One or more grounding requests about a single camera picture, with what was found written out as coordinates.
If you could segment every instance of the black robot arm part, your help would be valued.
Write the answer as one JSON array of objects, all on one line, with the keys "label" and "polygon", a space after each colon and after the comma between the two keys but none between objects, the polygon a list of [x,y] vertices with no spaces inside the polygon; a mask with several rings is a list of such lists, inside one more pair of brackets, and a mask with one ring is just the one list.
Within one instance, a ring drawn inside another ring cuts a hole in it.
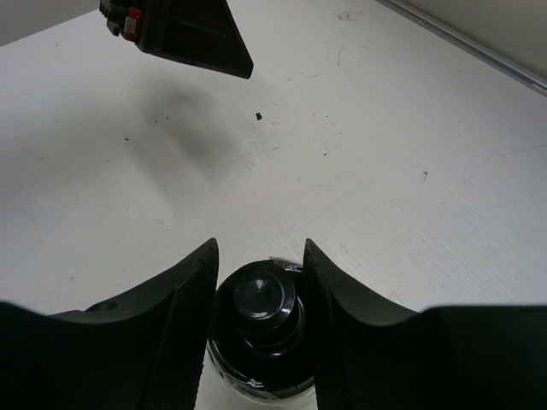
[{"label": "black robot arm part", "polygon": [[[194,408],[218,267],[210,240],[85,312],[44,316],[0,303],[0,407]],[[301,275],[312,352],[302,366],[319,410],[547,408],[547,307],[413,312],[311,241]]]},{"label": "black robot arm part", "polygon": [[101,0],[99,9],[144,53],[244,79],[253,71],[226,0]]}]

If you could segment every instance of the bottle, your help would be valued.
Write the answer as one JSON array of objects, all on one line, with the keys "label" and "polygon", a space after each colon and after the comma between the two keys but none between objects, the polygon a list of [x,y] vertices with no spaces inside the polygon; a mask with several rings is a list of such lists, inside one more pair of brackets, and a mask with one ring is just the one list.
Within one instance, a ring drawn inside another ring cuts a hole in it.
[{"label": "bottle", "polygon": [[298,264],[258,261],[216,292],[209,357],[247,399],[284,406],[313,395],[302,275]]}]

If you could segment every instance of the black plastic object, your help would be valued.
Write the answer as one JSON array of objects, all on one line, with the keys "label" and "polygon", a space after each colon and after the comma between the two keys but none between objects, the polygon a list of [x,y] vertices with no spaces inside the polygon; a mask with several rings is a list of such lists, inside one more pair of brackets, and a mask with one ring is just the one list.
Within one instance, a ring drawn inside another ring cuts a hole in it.
[{"label": "black plastic object", "polygon": [[0,408],[194,408],[218,263],[212,239],[85,312],[0,303]]},{"label": "black plastic object", "polygon": [[310,240],[303,277],[319,410],[547,408],[547,307],[416,313]]},{"label": "black plastic object", "polygon": [[248,79],[253,70],[226,0],[101,0],[115,35],[141,51]]},{"label": "black plastic object", "polygon": [[274,261],[250,263],[218,289],[209,352],[245,395],[282,400],[313,385],[302,290],[302,273]]}]

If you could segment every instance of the white table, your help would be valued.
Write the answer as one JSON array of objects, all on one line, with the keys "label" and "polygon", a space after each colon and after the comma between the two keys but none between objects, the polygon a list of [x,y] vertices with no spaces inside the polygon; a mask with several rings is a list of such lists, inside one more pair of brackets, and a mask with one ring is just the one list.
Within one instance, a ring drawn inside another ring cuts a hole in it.
[{"label": "white table", "polygon": [[[230,4],[249,81],[98,12],[0,49],[1,299],[88,308],[209,237],[220,280],[311,237],[413,309],[547,301],[545,97],[372,0]],[[244,408],[202,380],[198,410]]]}]

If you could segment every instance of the red clip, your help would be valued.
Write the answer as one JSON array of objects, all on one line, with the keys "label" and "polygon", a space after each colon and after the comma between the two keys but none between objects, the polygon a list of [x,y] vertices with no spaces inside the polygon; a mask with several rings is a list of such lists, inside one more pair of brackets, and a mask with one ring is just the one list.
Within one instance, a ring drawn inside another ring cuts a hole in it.
[{"label": "red clip", "polygon": [[139,9],[130,7],[127,16],[126,23],[123,27],[122,36],[127,41],[138,42],[138,36],[140,34],[140,19],[143,13]]}]

